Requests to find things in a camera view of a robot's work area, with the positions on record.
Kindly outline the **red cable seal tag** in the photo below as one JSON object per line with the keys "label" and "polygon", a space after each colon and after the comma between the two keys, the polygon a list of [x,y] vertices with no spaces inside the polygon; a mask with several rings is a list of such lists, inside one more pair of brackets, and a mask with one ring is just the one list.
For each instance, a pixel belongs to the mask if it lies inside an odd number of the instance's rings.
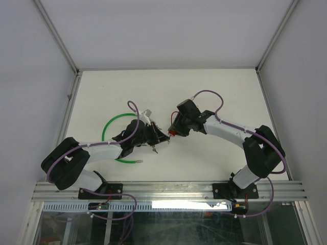
{"label": "red cable seal tag", "polygon": [[178,135],[178,126],[180,123],[180,113],[178,111],[174,111],[171,114],[171,126],[168,129],[168,133],[171,137],[175,137]]}

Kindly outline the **green cable bike lock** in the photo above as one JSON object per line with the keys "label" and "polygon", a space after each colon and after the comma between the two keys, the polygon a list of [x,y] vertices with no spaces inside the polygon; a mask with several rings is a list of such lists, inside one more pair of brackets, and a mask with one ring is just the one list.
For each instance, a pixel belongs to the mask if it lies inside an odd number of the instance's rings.
{"label": "green cable bike lock", "polygon": [[[105,140],[105,134],[106,134],[106,131],[109,127],[109,125],[111,123],[113,123],[115,120],[121,118],[121,117],[126,117],[126,116],[133,116],[133,117],[136,117],[135,114],[133,113],[123,113],[123,114],[119,114],[113,118],[111,118],[107,123],[106,125],[104,126],[103,128],[103,131],[102,131],[102,135],[101,135],[101,140],[104,141]],[[124,160],[124,159],[116,159],[117,162],[120,162],[120,163],[124,163],[124,164],[136,164],[136,163],[143,163],[143,160]]]}

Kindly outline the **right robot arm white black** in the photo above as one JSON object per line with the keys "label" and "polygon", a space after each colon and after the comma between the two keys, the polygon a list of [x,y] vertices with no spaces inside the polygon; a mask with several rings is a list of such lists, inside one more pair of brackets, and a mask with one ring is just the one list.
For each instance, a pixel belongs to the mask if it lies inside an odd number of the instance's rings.
{"label": "right robot arm white black", "polygon": [[265,125],[249,129],[220,119],[214,112],[200,112],[195,103],[187,99],[177,106],[178,113],[168,129],[169,134],[186,137],[190,130],[225,139],[243,149],[246,165],[228,181],[228,191],[235,198],[246,193],[247,187],[258,179],[275,174],[280,162],[286,164],[285,152]]}

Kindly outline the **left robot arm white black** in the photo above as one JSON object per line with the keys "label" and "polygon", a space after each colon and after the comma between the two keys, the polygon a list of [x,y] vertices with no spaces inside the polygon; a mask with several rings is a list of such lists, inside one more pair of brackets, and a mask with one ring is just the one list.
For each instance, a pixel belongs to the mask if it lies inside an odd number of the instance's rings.
{"label": "left robot arm white black", "polygon": [[152,148],[167,142],[170,137],[154,122],[132,120],[119,135],[107,142],[80,144],[72,137],[64,139],[41,163],[48,182],[58,190],[71,186],[87,189],[95,198],[107,192],[107,181],[96,171],[85,169],[88,163],[102,160],[120,160],[130,155],[134,148],[149,145]]}

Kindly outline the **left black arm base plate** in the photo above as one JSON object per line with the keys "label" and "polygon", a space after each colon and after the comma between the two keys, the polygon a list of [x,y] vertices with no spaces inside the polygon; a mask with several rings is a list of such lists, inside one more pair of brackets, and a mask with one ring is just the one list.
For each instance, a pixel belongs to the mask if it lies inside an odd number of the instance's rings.
{"label": "left black arm base plate", "polygon": [[122,183],[106,183],[102,184],[95,193],[99,193],[101,195],[92,194],[85,189],[79,190],[78,199],[79,200],[121,200],[121,193],[123,192],[123,184]]}

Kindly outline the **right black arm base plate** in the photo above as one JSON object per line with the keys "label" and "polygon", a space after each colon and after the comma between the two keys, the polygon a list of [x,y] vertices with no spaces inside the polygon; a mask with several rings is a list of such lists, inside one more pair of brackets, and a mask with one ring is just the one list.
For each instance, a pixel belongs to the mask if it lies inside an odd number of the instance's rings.
{"label": "right black arm base plate", "polygon": [[231,202],[237,200],[258,199],[259,192],[255,184],[250,184],[245,189],[240,189],[238,186],[229,183],[213,183],[213,197],[214,199],[226,199]]}

